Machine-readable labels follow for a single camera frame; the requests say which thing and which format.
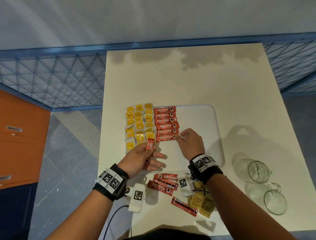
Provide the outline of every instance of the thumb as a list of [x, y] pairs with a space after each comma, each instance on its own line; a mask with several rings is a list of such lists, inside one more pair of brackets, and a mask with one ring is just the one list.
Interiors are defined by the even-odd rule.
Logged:
[[182, 146], [184, 144], [184, 140], [179, 134], [176, 134], [176, 141], [178, 142], [179, 146]]
[[142, 156], [145, 159], [149, 158], [154, 152], [154, 148], [148, 148], [145, 152], [142, 153]]

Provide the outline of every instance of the mug handle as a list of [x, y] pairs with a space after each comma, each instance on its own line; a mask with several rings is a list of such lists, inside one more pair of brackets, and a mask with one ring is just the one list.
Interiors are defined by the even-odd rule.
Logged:
[[272, 189], [277, 190], [278, 192], [281, 192], [281, 186], [280, 186], [279, 184], [275, 183], [275, 182], [270, 182], [270, 183], [268, 184], [268, 186], [270, 186]]

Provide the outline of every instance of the black wrist strap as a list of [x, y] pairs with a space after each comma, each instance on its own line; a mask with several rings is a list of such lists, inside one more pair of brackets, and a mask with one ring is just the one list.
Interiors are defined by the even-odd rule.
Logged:
[[125, 187], [128, 180], [128, 174], [119, 168], [116, 164], [110, 169], [106, 169], [95, 180], [94, 190], [97, 190], [112, 202], [125, 195]]
[[190, 160], [188, 166], [193, 178], [197, 178], [204, 184], [214, 175], [223, 174], [216, 161], [205, 154], [198, 154]]

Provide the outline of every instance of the white table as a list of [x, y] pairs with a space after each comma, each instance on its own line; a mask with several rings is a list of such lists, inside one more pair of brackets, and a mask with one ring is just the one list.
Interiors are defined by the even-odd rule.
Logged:
[[[241, 152], [263, 161], [273, 171], [271, 182], [282, 186], [288, 201], [287, 212], [273, 218], [289, 231], [316, 229], [315, 188], [262, 44], [109, 51], [99, 174], [125, 155], [125, 107], [144, 102], [214, 106], [225, 175], [244, 191], [232, 169], [233, 157]], [[162, 193], [144, 201], [142, 212], [133, 215], [133, 236], [162, 224], [229, 234], [218, 212], [210, 220], [195, 219], [170, 201]]]

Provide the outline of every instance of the glass mug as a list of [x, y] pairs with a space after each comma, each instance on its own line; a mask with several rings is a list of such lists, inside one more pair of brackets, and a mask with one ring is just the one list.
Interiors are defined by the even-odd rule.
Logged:
[[249, 183], [265, 183], [272, 174], [263, 162], [250, 158], [237, 160], [234, 165], [234, 172], [239, 179]]
[[265, 184], [252, 184], [246, 191], [248, 197], [268, 213], [282, 215], [288, 203], [281, 193], [281, 186], [271, 182]]

